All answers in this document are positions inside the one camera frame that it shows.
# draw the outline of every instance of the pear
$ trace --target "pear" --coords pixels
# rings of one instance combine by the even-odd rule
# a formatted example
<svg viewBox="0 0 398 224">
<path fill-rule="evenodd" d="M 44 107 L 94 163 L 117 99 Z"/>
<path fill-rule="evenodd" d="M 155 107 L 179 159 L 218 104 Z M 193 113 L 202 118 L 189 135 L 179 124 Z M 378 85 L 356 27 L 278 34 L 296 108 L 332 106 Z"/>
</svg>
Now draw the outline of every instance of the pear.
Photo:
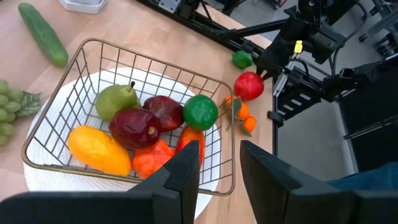
<svg viewBox="0 0 398 224">
<path fill-rule="evenodd" d="M 140 108 L 141 104 L 133 89 L 135 82 L 130 85 L 113 85 L 106 87 L 99 93 L 95 101 L 98 115 L 104 121 L 111 121 L 114 115 L 126 108 Z"/>
</svg>

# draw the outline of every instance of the cucumber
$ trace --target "cucumber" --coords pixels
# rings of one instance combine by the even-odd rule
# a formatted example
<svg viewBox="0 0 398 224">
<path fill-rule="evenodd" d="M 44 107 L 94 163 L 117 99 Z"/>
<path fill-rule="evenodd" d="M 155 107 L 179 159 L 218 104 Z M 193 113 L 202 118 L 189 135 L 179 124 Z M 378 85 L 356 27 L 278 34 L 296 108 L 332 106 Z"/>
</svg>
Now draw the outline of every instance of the cucumber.
<svg viewBox="0 0 398 224">
<path fill-rule="evenodd" d="M 55 66 L 65 67 L 68 64 L 68 52 L 50 24 L 29 3 L 20 3 L 18 11 L 47 59 Z"/>
</svg>

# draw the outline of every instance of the wire basket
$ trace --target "wire basket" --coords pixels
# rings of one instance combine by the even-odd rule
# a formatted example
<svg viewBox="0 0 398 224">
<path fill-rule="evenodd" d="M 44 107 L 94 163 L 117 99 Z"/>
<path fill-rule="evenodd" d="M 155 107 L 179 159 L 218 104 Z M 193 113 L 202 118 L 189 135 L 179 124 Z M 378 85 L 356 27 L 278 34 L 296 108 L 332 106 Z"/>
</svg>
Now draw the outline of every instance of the wire basket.
<svg viewBox="0 0 398 224">
<path fill-rule="evenodd" d="M 110 134 L 108 123 L 101 120 L 95 110 L 96 97 L 107 86 L 127 85 L 132 81 L 136 83 L 134 89 L 142 105 L 154 95 L 166 95 L 184 105 L 197 94 L 209 96 L 218 105 L 218 119 L 205 131 L 205 160 L 200 169 L 199 192 L 229 195 L 235 183 L 234 126 L 224 109 L 223 99 L 232 96 L 232 89 L 219 80 L 99 39 L 85 40 L 74 54 L 24 144 L 24 162 L 38 169 L 141 182 L 133 170 L 122 177 L 88 167 L 70 154 L 67 145 L 70 131 L 80 125 Z M 162 133 L 161 138 L 175 149 L 182 128 Z"/>
</svg>

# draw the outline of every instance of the table surface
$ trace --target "table surface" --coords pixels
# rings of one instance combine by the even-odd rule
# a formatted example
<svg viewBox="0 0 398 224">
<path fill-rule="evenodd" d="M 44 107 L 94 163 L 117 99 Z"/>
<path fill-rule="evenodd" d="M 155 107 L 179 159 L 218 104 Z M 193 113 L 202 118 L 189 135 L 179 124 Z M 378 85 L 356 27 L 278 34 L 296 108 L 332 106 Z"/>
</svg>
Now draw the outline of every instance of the table surface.
<svg viewBox="0 0 398 224">
<path fill-rule="evenodd" d="M 0 78 L 15 88 L 41 92 L 42 102 L 45 102 L 53 93 L 64 69 L 49 64 L 40 52 L 18 13 L 20 2 L 0 2 Z M 98 15 L 68 12 L 53 0 L 36 0 L 34 6 L 57 32 L 70 57 L 83 40 L 97 37 L 223 80 L 231 87 L 242 72 L 231 63 L 232 51 L 132 0 L 108 1 Z M 209 10 L 213 20 L 225 27 L 244 27 L 214 9 Z M 249 38 L 262 47 L 271 43 L 260 35 Z M 267 119 L 266 113 L 272 110 L 272 104 L 272 81 L 267 80 L 264 93 L 248 103 L 251 114 L 257 118 L 252 137 L 244 137 L 236 129 L 234 192 L 227 197 L 213 197 L 195 223 L 255 223 L 243 184 L 239 143 L 242 139 L 248 139 L 272 152 L 272 121 Z M 16 135 L 7 146 L 0 148 L 0 179 L 7 183 L 0 186 L 0 200 L 28 191 L 21 148 L 31 122 L 32 116 L 16 121 Z"/>
</svg>

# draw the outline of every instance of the green grapes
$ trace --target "green grapes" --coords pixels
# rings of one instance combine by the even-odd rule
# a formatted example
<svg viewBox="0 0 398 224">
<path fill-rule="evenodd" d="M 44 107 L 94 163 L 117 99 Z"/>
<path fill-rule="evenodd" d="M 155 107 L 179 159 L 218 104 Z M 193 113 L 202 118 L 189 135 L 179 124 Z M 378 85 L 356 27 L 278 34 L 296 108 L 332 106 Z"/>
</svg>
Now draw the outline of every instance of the green grapes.
<svg viewBox="0 0 398 224">
<path fill-rule="evenodd" d="M 0 93 L 8 92 L 8 82 L 5 80 L 0 80 Z"/>
<path fill-rule="evenodd" d="M 9 113 L 9 114 L 7 114 L 7 118 L 6 118 L 5 122 L 8 122 L 8 123 L 13 122 L 16 117 L 17 116 L 14 113 Z"/>
<path fill-rule="evenodd" d="M 9 112 L 9 113 L 15 113 L 21 109 L 21 104 L 18 102 L 10 101 L 8 104 L 4 107 L 4 109 Z"/>
<path fill-rule="evenodd" d="M 0 135 L 0 146 L 5 146 L 8 143 L 8 136 Z"/>
<path fill-rule="evenodd" d="M 8 90 L 7 96 L 8 98 L 10 98 L 10 100 L 17 101 L 22 97 L 24 97 L 24 92 L 22 90 L 17 90 L 12 88 Z"/>
<path fill-rule="evenodd" d="M 8 104 L 8 97 L 0 95 L 0 106 L 5 106 Z"/>
<path fill-rule="evenodd" d="M 9 123 L 1 123 L 0 129 L 1 129 L 1 134 L 5 136 L 13 136 L 15 133 L 14 126 Z"/>
<path fill-rule="evenodd" d="M 7 119 L 7 111 L 0 109 L 0 121 L 4 121 Z"/>
</svg>

